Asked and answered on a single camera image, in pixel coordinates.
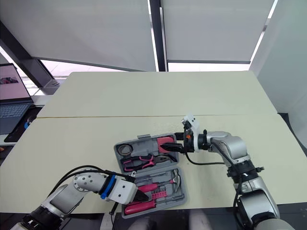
hammer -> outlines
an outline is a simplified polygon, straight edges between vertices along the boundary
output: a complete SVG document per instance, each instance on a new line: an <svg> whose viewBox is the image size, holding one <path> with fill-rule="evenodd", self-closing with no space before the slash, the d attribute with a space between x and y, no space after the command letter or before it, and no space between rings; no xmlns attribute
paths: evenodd
<svg viewBox="0 0 307 230"><path fill-rule="evenodd" d="M154 184L143 185L143 186L139 187L139 190L144 192L144 193L147 193L147 192L153 191L153 190L157 189L158 187L166 185L166 184L176 184L176 187L175 187L175 193L176 193L178 191L180 185L181 185L181 178L180 178L180 175L178 174L178 169L174 169L173 173L174 173L175 177L172 180L165 181L165 182L162 182L162 183L154 183Z"/></svg>

roller shade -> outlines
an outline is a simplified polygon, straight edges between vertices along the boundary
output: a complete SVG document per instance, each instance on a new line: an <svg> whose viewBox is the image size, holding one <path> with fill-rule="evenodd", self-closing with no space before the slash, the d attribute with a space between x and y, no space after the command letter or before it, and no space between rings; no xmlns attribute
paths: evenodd
<svg viewBox="0 0 307 230"><path fill-rule="evenodd" d="M249 63L273 0L163 0L169 62Z"/></svg>
<svg viewBox="0 0 307 230"><path fill-rule="evenodd" d="M1 0L0 18L33 57L155 71L146 0Z"/></svg>

silver metal arm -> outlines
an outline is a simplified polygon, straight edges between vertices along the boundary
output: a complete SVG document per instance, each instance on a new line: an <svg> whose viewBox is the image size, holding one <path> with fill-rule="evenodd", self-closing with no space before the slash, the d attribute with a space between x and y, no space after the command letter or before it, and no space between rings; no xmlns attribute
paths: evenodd
<svg viewBox="0 0 307 230"><path fill-rule="evenodd" d="M239 137L232 136L230 133L208 132L207 142L211 146L208 151L219 153L228 168L233 167L229 162L229 160L231 160L239 170L243 169L239 175L243 181L239 193L242 196L239 198L239 202L245 210L250 225L254 225L255 220L253 217L261 213L264 215L265 213L270 213L270 215L272 215L271 217L280 218L278 207L263 179L257 175L257 171L253 172L253 175L249 171L249 169L253 170L253 166L244 141ZM220 150L223 151L229 160L222 155ZM238 189L238 183L234 183L234 188Z"/></svg>
<svg viewBox="0 0 307 230"><path fill-rule="evenodd" d="M258 175L264 168L254 167L245 142L240 137L223 131L204 130L201 133L200 124L193 115L185 116L181 122L185 129L183 152L197 152L203 149L218 153L227 166L227 176L234 180L236 190L241 183L241 196L237 204L245 227L257 230L293 230L288 223L279 219L278 207L263 179Z"/></svg>
<svg viewBox="0 0 307 230"><path fill-rule="evenodd" d="M134 199L138 188L134 183L115 175L97 172L77 174L71 183L59 187L12 230L56 230L90 191L98 193L106 201L127 204Z"/></svg>

pink screwdriver handle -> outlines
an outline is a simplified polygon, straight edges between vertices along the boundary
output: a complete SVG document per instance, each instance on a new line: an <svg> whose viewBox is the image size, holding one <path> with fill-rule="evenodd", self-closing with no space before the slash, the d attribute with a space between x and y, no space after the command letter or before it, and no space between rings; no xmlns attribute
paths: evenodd
<svg viewBox="0 0 307 230"><path fill-rule="evenodd" d="M158 188L158 184L147 184L139 187L139 190L147 193Z"/></svg>
<svg viewBox="0 0 307 230"><path fill-rule="evenodd" d="M154 207L155 207L154 200L151 200L149 202L139 203L136 205L130 205L125 208L125 214L130 215L130 214L142 212L150 208L154 208Z"/></svg>

toolbox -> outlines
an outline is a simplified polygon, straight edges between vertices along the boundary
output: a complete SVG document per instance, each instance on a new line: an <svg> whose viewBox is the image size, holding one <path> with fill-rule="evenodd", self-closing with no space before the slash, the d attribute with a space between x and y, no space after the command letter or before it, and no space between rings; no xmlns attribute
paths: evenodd
<svg viewBox="0 0 307 230"><path fill-rule="evenodd" d="M184 204L187 199L178 152L169 152L160 147L166 142L176 143L175 134L137 136L137 139L117 143L115 155L123 174L136 171L135 184L148 197L147 202L132 202L122 205L123 218L163 210Z"/></svg>

